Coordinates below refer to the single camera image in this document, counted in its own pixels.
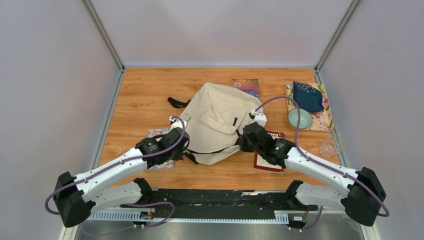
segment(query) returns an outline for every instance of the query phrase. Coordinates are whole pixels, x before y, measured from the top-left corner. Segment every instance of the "gray floor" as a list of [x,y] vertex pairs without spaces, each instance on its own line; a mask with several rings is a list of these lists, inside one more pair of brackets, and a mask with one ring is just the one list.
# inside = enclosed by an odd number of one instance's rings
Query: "gray floor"
[[[316,214],[308,221],[313,222]],[[129,222],[93,221],[84,227],[92,234],[108,233],[130,226]],[[78,231],[77,240],[363,240],[360,225],[342,214],[324,214],[317,226],[297,233],[275,224],[174,223],[158,227],[130,229],[103,237]]]

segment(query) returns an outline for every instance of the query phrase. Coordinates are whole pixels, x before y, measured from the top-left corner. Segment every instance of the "navy blue cloth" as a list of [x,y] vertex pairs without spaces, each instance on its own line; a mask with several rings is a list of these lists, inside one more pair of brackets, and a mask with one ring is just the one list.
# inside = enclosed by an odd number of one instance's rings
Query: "navy blue cloth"
[[323,94],[312,86],[294,81],[293,99],[299,105],[299,108],[311,113],[317,113],[324,110]]

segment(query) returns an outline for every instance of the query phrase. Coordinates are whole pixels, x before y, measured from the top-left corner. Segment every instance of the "backpack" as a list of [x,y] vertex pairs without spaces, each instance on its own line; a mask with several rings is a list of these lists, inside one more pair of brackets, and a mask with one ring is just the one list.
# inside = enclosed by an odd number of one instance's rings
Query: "backpack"
[[180,117],[187,121],[190,136],[187,157],[193,162],[212,165],[237,153],[246,139],[243,128],[253,122],[249,114],[261,105],[258,98],[231,86],[205,83],[187,101],[168,98]]

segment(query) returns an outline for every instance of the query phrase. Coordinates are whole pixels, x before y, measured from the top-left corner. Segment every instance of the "white wall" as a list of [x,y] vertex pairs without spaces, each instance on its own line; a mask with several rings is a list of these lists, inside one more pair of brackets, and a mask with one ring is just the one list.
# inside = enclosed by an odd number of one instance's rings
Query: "white wall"
[[315,66],[351,0],[93,0],[125,65]]
[[90,167],[118,77],[81,1],[0,1],[0,239],[58,239],[44,200]]
[[424,1],[364,0],[322,71],[353,167],[376,171],[382,240],[424,239]]

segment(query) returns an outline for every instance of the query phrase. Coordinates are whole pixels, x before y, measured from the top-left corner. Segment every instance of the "glass cup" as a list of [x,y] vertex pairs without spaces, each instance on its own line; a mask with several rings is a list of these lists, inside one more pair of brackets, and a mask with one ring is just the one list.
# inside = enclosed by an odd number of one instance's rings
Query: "glass cup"
[[345,147],[346,142],[341,136],[330,134],[325,137],[324,142],[319,146],[319,151],[324,157],[331,158],[345,150]]

